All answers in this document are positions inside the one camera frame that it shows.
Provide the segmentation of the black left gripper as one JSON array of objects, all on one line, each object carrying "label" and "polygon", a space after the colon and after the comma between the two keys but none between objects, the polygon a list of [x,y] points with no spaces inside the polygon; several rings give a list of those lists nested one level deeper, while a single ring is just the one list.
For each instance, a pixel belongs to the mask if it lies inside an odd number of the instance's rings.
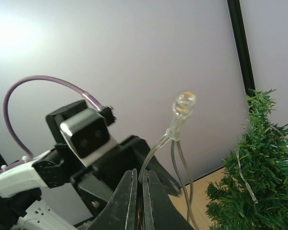
[{"label": "black left gripper", "polygon": [[[150,151],[147,142],[131,135],[87,168],[71,176],[71,184],[93,217],[106,207],[126,171],[140,171]],[[168,195],[179,196],[180,185],[155,156],[145,168],[154,171]]]}]

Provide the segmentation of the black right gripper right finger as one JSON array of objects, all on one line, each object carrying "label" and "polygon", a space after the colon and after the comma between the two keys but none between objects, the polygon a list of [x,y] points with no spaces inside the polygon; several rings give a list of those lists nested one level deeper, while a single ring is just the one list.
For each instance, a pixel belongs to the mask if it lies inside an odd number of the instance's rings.
[{"label": "black right gripper right finger", "polygon": [[146,171],[143,184],[145,230],[192,230],[193,227],[172,204],[157,174]]}]

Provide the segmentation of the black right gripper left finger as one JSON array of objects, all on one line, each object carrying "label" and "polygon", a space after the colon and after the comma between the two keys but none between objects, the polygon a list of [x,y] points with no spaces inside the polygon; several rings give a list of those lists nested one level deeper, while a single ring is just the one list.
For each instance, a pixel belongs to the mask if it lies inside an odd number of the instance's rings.
[{"label": "black right gripper left finger", "polygon": [[125,172],[103,211],[89,230],[133,230],[136,225],[137,170]]}]

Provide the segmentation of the small green christmas tree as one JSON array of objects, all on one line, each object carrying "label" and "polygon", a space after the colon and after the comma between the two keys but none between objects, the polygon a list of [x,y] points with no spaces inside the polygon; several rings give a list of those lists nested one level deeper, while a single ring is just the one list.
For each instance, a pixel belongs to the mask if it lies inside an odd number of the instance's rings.
[{"label": "small green christmas tree", "polygon": [[272,123],[272,90],[247,97],[249,121],[224,175],[207,187],[213,230],[288,230],[288,124]]}]

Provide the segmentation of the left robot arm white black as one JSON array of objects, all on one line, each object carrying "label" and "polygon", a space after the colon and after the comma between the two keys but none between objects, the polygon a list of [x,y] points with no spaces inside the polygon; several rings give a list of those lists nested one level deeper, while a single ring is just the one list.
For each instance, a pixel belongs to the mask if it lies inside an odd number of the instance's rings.
[{"label": "left robot arm white black", "polygon": [[0,172],[0,223],[10,229],[72,230],[73,225],[42,199],[41,188],[70,183],[93,215],[90,230],[188,230],[190,225],[169,196],[179,194],[175,179],[156,158],[140,176],[150,148],[131,136],[110,139],[92,152],[88,162],[67,144]]}]

